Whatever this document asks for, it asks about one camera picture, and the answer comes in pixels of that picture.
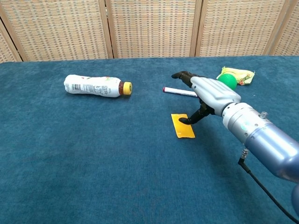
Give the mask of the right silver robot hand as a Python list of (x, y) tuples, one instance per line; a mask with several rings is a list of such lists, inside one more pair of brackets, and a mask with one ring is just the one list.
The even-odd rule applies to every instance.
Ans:
[(239, 94), (218, 80), (198, 76), (188, 71), (177, 72), (171, 77), (182, 80), (199, 97), (200, 108), (192, 116), (178, 119), (183, 124), (195, 124), (210, 114), (221, 117), (229, 104), (241, 101)]

